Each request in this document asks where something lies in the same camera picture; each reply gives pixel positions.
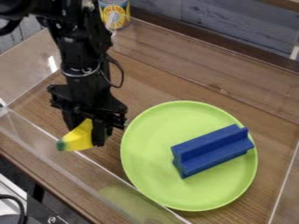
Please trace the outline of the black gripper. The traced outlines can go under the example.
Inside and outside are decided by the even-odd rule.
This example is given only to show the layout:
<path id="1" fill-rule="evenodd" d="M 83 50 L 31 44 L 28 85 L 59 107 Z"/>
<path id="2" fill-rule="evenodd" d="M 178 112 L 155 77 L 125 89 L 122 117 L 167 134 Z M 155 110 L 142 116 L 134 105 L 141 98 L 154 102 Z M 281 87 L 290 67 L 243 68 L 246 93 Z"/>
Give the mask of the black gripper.
<path id="1" fill-rule="evenodd" d="M 114 127 L 126 126 L 127 105 L 111 93 L 111 74 L 109 68 L 91 71 L 63 69 L 67 83 L 50 85 L 51 105 L 62 110 L 68 130 L 74 130 L 86 118 L 93 121 L 93 144 L 106 145 Z"/>

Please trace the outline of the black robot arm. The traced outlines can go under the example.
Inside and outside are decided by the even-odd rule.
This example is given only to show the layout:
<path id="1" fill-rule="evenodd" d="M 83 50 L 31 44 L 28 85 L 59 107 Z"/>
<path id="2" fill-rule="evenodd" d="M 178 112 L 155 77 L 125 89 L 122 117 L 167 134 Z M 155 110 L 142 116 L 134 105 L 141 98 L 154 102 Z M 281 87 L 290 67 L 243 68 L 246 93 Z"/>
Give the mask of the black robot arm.
<path id="1" fill-rule="evenodd" d="M 14 32 L 34 16 L 48 28 L 60 51 L 60 73 L 67 83 L 48 86 L 51 105 L 62 111 L 70 130 L 91 124 L 89 140 L 103 146 L 114 129 L 123 129 L 127 105 L 113 95 L 122 88 L 111 80 L 110 67 L 119 62 L 109 55 L 113 32 L 106 27 L 98 0 L 0 0 L 0 36 Z"/>

